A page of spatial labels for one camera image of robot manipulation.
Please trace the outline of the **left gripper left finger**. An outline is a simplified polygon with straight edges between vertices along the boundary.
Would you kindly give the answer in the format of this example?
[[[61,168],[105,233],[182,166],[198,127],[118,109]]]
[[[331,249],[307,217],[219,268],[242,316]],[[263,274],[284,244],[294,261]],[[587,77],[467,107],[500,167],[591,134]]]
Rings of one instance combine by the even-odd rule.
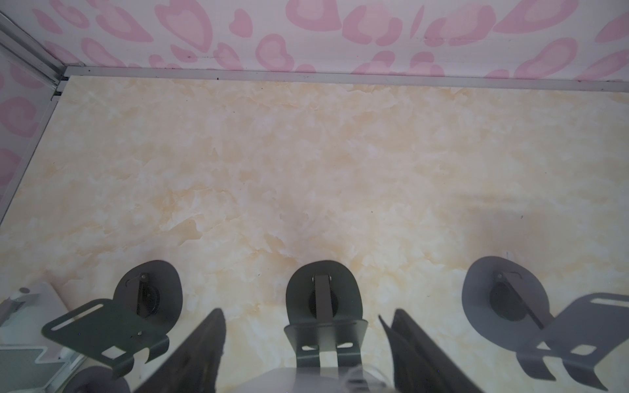
[[[137,392],[215,392],[224,353],[226,322],[222,309],[213,309],[190,336]]]

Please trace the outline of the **white phone stand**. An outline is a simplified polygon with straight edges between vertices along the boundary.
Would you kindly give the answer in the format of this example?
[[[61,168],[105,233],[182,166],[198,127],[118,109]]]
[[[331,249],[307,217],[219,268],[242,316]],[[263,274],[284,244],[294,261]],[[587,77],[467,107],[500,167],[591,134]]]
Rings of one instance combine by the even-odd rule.
[[[85,362],[42,334],[67,307],[50,283],[20,288],[1,303],[1,391],[56,392]]]

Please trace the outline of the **black phone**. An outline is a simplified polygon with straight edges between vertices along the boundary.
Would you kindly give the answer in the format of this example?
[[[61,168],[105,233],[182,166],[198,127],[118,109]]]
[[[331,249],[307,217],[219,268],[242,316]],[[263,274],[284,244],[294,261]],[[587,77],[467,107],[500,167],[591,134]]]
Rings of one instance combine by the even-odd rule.
[[[372,366],[341,368],[276,368],[229,392],[397,392],[387,377]]]

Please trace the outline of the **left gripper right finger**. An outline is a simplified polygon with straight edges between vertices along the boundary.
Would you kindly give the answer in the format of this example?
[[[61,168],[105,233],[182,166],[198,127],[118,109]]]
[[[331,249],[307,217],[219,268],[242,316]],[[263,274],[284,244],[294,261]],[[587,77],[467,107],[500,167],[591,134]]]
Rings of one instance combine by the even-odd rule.
[[[390,325],[381,324],[391,347],[397,391],[481,391],[406,311],[397,309]]]

